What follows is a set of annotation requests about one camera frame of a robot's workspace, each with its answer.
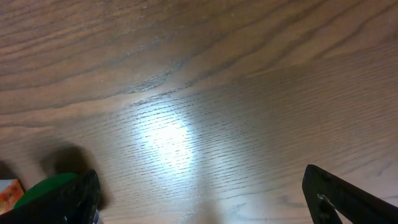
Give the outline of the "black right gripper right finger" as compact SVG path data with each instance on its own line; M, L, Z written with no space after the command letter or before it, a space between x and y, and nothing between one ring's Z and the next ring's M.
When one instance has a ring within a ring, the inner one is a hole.
M306 166L302 190L314 224L397 223L397 207L315 166Z

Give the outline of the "orange snack packet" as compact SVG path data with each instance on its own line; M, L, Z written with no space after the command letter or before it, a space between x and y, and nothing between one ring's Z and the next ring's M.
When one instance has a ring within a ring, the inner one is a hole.
M6 179L0 182L0 214L12 210L23 196L24 190L18 179Z

